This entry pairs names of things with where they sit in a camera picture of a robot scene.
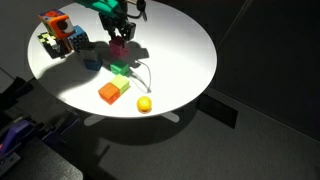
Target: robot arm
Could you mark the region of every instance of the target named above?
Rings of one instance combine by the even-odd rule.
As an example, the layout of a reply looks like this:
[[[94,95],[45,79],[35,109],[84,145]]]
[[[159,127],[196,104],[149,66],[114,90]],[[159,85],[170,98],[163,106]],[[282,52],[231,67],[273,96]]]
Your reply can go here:
[[[147,21],[145,13],[146,2],[144,0],[74,0],[87,8],[93,9],[99,13],[99,17],[104,30],[108,31],[111,39],[116,37],[115,29],[118,29],[121,37],[125,41],[130,41],[134,37],[136,24],[129,22],[129,18],[139,19],[143,16]],[[138,16],[127,14],[128,3],[135,4]]]

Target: purple object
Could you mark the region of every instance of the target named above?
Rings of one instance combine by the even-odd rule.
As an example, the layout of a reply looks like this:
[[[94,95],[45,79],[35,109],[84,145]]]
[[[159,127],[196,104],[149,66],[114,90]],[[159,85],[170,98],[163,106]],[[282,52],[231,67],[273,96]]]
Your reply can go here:
[[[2,143],[0,152],[2,154],[7,154],[13,147],[21,142],[22,139],[27,137],[34,127],[27,120],[22,120],[11,127]]]
[[[56,123],[56,129],[42,138],[43,142],[51,146],[58,144],[62,139],[61,135],[75,125],[78,119],[79,116],[77,113],[69,110],[65,111],[64,115]]]

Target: orange block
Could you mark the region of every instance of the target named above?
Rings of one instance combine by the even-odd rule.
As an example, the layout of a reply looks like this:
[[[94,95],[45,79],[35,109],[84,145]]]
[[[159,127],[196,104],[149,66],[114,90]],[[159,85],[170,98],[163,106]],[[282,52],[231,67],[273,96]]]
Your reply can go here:
[[[38,17],[48,32],[57,39],[67,38],[75,33],[69,16],[58,9],[40,13]]]
[[[100,97],[110,105],[120,97],[120,90],[110,82],[99,89]]]

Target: dark wall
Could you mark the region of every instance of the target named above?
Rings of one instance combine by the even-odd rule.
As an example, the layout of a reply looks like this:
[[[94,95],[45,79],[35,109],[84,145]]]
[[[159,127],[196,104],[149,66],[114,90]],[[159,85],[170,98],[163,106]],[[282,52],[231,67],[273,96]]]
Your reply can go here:
[[[212,87],[320,140],[320,6],[255,0],[218,51]]]
[[[197,21],[210,35],[216,47],[246,0],[157,0],[172,6]]]

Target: blue block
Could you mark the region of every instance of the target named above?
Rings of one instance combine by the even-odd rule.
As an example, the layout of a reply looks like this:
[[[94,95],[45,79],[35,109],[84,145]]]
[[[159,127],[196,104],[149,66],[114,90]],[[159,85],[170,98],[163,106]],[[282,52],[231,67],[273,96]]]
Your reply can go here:
[[[72,49],[79,52],[80,44],[82,42],[89,42],[87,33],[78,25],[73,26],[75,33],[68,37],[68,41]]]
[[[90,61],[90,60],[83,60],[83,61],[84,61],[84,64],[86,65],[86,68],[93,71],[99,71],[103,64],[102,59],[98,59],[98,61]]]

